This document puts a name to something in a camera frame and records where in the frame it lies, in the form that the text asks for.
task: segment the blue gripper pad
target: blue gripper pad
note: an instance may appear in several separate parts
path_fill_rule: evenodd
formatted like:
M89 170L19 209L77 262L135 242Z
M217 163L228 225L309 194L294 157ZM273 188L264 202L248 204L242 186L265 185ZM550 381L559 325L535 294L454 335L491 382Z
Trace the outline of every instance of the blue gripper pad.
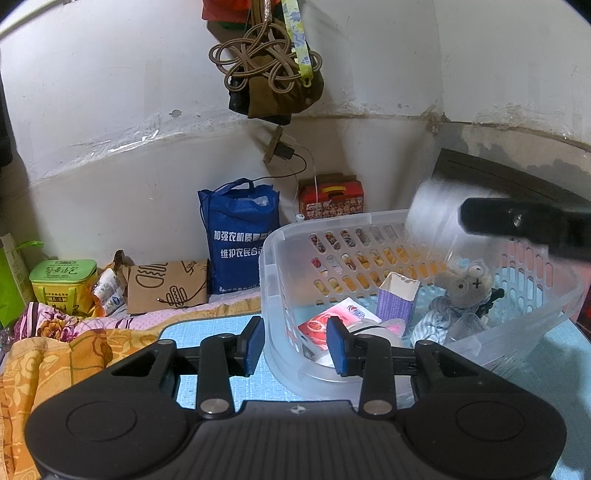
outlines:
M256 324L251 338L246 346L244 358L244 370L247 375L254 374L256 365L261 357L262 348L265 345L265 323L262 319Z
M343 375L347 373L345 339L339 332L337 324L335 324L335 321L333 319L338 320L338 317L331 317L326 323L326 345L329 348L330 356L332 357L336 372L339 375Z

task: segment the purple box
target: purple box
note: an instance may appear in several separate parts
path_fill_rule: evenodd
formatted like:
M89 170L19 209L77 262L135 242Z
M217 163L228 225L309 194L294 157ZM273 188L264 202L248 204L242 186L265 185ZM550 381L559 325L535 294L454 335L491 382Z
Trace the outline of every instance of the purple box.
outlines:
M421 282L391 272L379 288L375 314L383 322L402 319L405 325L413 316L414 301Z

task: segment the striped cloth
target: striped cloth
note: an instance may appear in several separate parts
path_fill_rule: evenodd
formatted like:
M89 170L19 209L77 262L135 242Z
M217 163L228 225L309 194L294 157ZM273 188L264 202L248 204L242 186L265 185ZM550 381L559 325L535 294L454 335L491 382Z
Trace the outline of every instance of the striped cloth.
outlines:
M414 346L419 340L432 340L443 344L450 327L465 313L476 313L480 305L481 303L461 309L454 307L447 296L434 298L429 304L427 314L417 323L410 336L411 346Z

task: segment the black cable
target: black cable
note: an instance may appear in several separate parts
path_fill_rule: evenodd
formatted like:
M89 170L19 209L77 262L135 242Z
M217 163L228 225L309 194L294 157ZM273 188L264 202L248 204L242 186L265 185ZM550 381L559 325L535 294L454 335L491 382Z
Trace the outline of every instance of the black cable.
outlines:
M286 179L287 177L295 177L296 175L299 175L300 173L304 173L307 169L308 169L308 162L306 161L306 159L304 157L302 157L301 155L298 155L297 153L294 153L295 157L299 157L303 160L304 162L304 168L302 168L300 171L296 171L295 173L289 173L287 175L277 175L277 176L268 176L268 177L259 177L257 179L251 180L251 182L255 182L255 181L259 181L259 180L268 180L268 179Z
M173 295L176 293L174 291L174 289L176 288L176 290L178 292L180 292L181 290L183 292L185 292L185 289L184 288L178 288L176 285L173 285L173 286L170 287L170 292L166 294L167 300L161 299L160 297L156 298L156 300L158 300L160 303L166 303L166 304L168 304L171 307L175 307L175 308L178 308L178 309L186 309L186 308L189 308L189 306L186 305L186 303L188 303L191 300L193 300L197 296L197 294L200 291L203 290L203 287L205 287L206 284L207 284L207 279L205 279L205 281L203 282L203 285L201 285L199 287L199 289L189 299L182 298L181 294L179 293L177 301L174 301Z
M251 179L245 179L251 182L256 182L259 180L270 180L270 179L286 179L287 177L295 177L296 175L299 175L300 173L304 173L307 169L308 169L308 162L306 161L306 159L304 157L302 157L301 155L294 153L295 157L299 157L302 159L302 161L304 162L304 168L302 168L300 171L296 171L295 173L289 173L287 175L276 175L276 176L267 176L267 177L258 177L257 179L251 180ZM226 185L230 185L231 183L233 183L232 181L229 181L228 183L225 183L224 185L220 185L215 191L218 191L219 189L224 188Z

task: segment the green bag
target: green bag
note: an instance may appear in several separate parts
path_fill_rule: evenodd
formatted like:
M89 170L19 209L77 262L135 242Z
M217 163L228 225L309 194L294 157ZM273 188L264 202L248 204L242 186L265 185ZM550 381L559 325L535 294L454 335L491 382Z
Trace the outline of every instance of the green bag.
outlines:
M38 243L27 242L17 247L10 233L0 237L0 323L3 327L17 320L25 306L35 300L19 250Z

